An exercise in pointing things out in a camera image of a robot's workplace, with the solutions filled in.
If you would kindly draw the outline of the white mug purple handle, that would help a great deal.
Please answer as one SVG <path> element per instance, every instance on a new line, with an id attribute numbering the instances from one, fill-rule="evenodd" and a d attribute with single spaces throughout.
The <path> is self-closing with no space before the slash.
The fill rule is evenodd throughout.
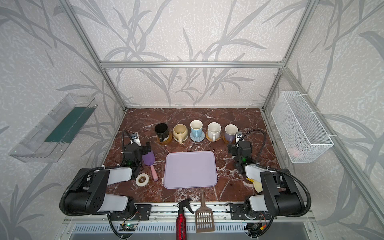
<path id="1" fill-rule="evenodd" d="M 227 141 L 230 141 L 234 143 L 236 141 L 236 132 L 238 132 L 239 129 L 236 125 L 229 124 L 225 127 L 225 138 Z"/>

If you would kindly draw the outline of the white mug blue handle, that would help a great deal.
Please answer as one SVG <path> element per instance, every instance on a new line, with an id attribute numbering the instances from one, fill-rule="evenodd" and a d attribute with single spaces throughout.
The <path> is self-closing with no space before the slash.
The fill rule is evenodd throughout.
<path id="1" fill-rule="evenodd" d="M 203 131 L 203 123 L 200 120 L 193 120 L 190 123 L 191 132 L 194 133 L 195 137 L 199 137 Z"/>

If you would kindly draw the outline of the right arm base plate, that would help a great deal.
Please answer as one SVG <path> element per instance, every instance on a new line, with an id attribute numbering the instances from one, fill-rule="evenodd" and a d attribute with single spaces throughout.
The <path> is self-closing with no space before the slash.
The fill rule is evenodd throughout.
<path id="1" fill-rule="evenodd" d="M 270 220 L 272 216 L 265 211 L 254 211 L 250 205 L 229 204 L 232 220 Z"/>

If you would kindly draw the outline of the beige mug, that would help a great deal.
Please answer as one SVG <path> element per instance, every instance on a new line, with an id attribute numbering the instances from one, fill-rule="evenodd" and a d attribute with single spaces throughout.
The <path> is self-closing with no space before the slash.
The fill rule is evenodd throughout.
<path id="1" fill-rule="evenodd" d="M 179 144 L 182 144 L 185 142 L 188 138 L 188 129 L 185 125 L 183 124 L 177 124 L 173 128 L 173 138 L 176 142 Z"/>

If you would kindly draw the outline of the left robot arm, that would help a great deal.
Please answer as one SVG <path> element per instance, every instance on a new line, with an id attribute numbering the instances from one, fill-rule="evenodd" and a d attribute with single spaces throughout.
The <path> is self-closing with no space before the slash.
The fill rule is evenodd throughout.
<path id="1" fill-rule="evenodd" d="M 119 213 L 127 217 L 136 214 L 131 197 L 107 193 L 107 186 L 128 182 L 139 176 L 143 156 L 151 150 L 150 142 L 141 145 L 138 134 L 122 132 L 122 161 L 112 167 L 82 168 L 64 191 L 59 208 L 70 217 Z"/>

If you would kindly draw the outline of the white speckled mug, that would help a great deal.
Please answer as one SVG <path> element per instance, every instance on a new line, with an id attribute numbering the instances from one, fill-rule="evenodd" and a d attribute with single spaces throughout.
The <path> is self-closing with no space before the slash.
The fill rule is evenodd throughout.
<path id="1" fill-rule="evenodd" d="M 207 132 L 212 140 L 215 140 L 221 135 L 222 127 L 219 123 L 212 122 L 208 125 Z"/>

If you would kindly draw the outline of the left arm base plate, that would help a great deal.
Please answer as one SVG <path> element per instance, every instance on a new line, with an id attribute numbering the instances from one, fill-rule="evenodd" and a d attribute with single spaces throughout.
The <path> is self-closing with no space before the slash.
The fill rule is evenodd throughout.
<path id="1" fill-rule="evenodd" d="M 148 221 L 151 214 L 151 204 L 137 204 L 121 212 L 112 212 L 112 221 Z"/>

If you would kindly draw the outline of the black mug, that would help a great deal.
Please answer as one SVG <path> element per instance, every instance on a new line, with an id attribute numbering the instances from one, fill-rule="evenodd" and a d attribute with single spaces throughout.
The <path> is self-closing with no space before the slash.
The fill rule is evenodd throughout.
<path id="1" fill-rule="evenodd" d="M 155 126 L 155 132 L 160 143 L 169 139 L 169 128 L 166 123 L 160 123 Z"/>

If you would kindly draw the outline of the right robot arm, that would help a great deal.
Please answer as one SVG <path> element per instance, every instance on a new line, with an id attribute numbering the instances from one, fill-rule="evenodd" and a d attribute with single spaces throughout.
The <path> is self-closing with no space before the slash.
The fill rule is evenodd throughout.
<path id="1" fill-rule="evenodd" d="M 263 135 L 263 149 L 267 135 L 260 129 L 250 130 L 246 134 L 237 131 L 228 144 L 228 153 L 234 157 L 236 170 L 256 184 L 258 193 L 247 197 L 243 204 L 230 204 L 231 219 L 260 219 L 264 213 L 272 218 L 304 216 L 312 205 L 309 190 L 289 170 L 265 167 L 252 159 L 252 143 L 246 141 L 245 136 L 253 132 Z"/>

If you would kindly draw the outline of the grey-blue woven coaster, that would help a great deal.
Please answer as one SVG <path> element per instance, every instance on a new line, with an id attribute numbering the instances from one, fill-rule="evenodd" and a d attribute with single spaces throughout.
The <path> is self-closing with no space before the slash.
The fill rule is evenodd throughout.
<path id="1" fill-rule="evenodd" d="M 190 138 L 194 142 L 201 142 L 205 139 L 206 135 L 204 132 L 201 132 L 201 135 L 199 137 L 195 137 L 194 133 L 190 133 Z"/>

